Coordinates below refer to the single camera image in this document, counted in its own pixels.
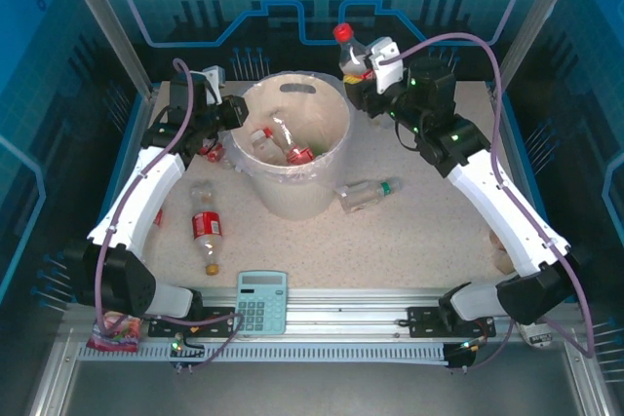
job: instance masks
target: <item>calculator display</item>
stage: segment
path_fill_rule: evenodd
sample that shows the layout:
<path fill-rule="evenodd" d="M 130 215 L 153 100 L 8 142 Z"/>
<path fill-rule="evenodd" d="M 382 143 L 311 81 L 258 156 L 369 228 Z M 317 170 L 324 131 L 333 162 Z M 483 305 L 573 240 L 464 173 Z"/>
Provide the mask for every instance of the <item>calculator display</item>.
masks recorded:
<path fill-rule="evenodd" d="M 251 277 L 245 275 L 243 284 L 282 284 L 282 277 Z"/>

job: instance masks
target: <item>bottle label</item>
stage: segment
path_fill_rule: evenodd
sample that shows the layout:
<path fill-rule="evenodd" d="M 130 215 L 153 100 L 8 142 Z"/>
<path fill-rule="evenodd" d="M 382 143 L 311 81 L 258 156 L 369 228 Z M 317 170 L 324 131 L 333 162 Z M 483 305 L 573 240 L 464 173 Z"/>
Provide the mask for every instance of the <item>bottle label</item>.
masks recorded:
<path fill-rule="evenodd" d="M 373 205 L 376 205 L 378 203 L 379 203 L 378 199 L 372 199 L 372 200 L 369 200 L 368 202 L 364 202 L 363 204 L 357 205 L 355 208 L 353 208 L 353 211 L 359 211 L 367 207 L 372 207 Z"/>
<path fill-rule="evenodd" d="M 193 236 L 195 239 L 207 234 L 221 236 L 221 221 L 214 211 L 204 211 L 193 216 Z"/>

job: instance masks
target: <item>speckled tabletop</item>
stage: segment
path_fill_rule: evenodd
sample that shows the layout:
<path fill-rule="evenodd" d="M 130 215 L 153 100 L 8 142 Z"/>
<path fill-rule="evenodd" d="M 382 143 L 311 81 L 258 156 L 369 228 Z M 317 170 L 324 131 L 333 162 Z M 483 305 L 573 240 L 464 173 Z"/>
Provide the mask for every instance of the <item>speckled tabletop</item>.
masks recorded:
<path fill-rule="evenodd" d="M 242 83 L 229 83 L 235 93 Z M 164 83 L 154 114 L 166 105 Z M 483 82 L 461 82 L 457 112 L 491 137 L 493 116 Z M 399 176 L 404 188 L 382 203 L 346 215 L 335 200 L 307 221 L 271 214 L 248 177 L 196 157 L 163 204 L 145 261 L 160 280 L 184 286 L 234 286 L 243 270 L 281 270 L 290 287 L 436 287 L 499 276 L 488 227 L 470 203 L 417 154 L 404 150 L 393 130 L 358 112 L 347 182 Z M 409 135 L 404 141 L 411 143 Z M 508 171 L 502 156 L 502 166 Z M 220 273 L 205 275 L 192 243 L 190 187 L 210 180 L 224 232 Z"/>

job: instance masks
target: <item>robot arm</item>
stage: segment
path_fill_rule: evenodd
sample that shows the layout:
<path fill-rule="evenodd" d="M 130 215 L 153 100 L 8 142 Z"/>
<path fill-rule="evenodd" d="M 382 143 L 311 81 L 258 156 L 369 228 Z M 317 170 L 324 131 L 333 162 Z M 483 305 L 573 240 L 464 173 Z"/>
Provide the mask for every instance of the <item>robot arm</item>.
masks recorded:
<path fill-rule="evenodd" d="M 374 73 L 345 77 L 347 95 L 370 117 L 387 113 L 414 137 L 420 156 L 436 168 L 475 206 L 501 240 L 517 274 L 504 281 L 463 284 L 440 300 L 440 315 L 449 329 L 462 321 L 509 315 L 530 324 L 573 293 L 569 279 L 550 246 L 544 245 L 527 218 L 500 189 L 491 169 L 489 142 L 477 126 L 455 114 L 455 77 L 437 58 L 421 57 L 408 68 L 401 60 L 381 62 L 399 55 L 390 38 L 368 46 Z M 574 267 L 570 245 L 537 214 L 500 167 L 503 183 L 544 228 L 551 243 Z"/>
<path fill-rule="evenodd" d="M 211 67 L 192 72 L 193 112 L 184 134 L 171 153 L 165 155 L 144 177 L 124 205 L 106 252 L 102 273 L 104 309 L 141 317 L 145 314 L 199 319 L 201 294 L 184 287 L 158 282 L 147 270 L 143 246 L 161 205 L 174 184 L 182 177 L 204 139 L 241 127 L 248 116 L 247 105 L 237 96 L 221 97 L 223 70 Z M 186 113 L 187 82 L 177 76 L 170 85 L 170 103 L 165 109 L 167 122 L 154 122 L 141 141 L 133 174 L 106 216 L 88 235 L 65 249 L 72 287 L 78 302 L 94 305 L 94 277 L 98 252 L 118 207 L 132 181 L 174 138 Z"/>

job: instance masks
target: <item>trash bin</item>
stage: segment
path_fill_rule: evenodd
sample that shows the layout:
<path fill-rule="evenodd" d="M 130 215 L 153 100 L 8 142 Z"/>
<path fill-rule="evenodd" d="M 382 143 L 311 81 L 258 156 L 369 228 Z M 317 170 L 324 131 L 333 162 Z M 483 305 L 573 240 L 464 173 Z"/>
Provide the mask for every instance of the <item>trash bin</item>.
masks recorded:
<path fill-rule="evenodd" d="M 353 110 L 335 77 L 319 73 L 288 72 L 272 75 L 243 93 L 249 116 L 245 125 L 226 138 L 230 162 L 248 174 L 262 203 L 274 214 L 308 219 L 332 203 L 342 184 Z M 274 166 L 253 154 L 251 135 L 269 128 L 276 142 L 286 139 L 272 116 L 284 121 L 300 146 L 309 146 L 316 158 L 300 166 Z"/>

